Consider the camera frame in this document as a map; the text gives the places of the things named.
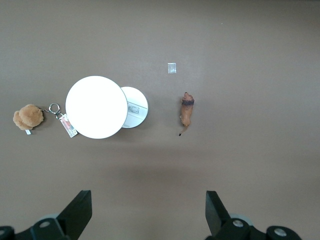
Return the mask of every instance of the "transparent square sticker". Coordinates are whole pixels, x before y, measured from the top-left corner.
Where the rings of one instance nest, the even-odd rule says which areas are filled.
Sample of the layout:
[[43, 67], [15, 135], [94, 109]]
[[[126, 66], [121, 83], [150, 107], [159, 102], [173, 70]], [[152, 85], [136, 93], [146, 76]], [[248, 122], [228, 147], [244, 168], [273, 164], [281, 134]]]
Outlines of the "transparent square sticker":
[[177, 65], [175, 62], [168, 63], [168, 74], [176, 74]]

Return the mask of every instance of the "paper tag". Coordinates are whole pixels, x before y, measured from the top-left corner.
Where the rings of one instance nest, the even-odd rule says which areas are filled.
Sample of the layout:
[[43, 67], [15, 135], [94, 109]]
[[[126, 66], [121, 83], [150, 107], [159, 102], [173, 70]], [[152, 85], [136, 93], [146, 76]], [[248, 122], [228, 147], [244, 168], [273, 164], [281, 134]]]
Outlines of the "paper tag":
[[148, 109], [128, 101], [128, 115], [132, 115], [139, 119], [145, 119]]
[[62, 115], [62, 117], [60, 117], [59, 120], [62, 123], [62, 125], [64, 126], [65, 130], [68, 132], [70, 138], [72, 138], [78, 134], [77, 130], [69, 122], [67, 114]]

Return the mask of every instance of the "brown fluffy plush toy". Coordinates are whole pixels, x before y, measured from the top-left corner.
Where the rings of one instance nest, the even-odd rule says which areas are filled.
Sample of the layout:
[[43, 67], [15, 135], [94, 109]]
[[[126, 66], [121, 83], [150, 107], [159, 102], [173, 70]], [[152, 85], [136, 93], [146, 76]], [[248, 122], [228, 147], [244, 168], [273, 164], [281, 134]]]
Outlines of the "brown fluffy plush toy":
[[38, 126], [44, 120], [44, 115], [40, 108], [33, 104], [28, 104], [16, 111], [13, 115], [13, 121], [21, 130], [31, 130]]

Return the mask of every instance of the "price tag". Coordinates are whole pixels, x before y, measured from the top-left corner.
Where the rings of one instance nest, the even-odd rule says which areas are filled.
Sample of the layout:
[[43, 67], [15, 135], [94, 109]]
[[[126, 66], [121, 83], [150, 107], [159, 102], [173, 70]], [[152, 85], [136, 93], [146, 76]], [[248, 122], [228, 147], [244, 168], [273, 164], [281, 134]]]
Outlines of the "price tag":
[[59, 118], [60, 122], [64, 126], [65, 130], [68, 132], [70, 138], [74, 137], [78, 134], [77, 130], [71, 125], [67, 114], [63, 114], [62, 117]]

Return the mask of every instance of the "toy animal's tail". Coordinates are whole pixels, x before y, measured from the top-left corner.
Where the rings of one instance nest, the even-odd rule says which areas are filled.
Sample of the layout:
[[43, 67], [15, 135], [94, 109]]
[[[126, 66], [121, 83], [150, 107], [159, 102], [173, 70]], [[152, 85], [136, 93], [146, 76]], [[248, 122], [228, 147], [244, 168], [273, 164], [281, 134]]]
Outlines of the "toy animal's tail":
[[185, 125], [184, 129], [179, 133], [179, 136], [181, 136], [182, 133], [184, 133], [188, 129], [189, 125]]

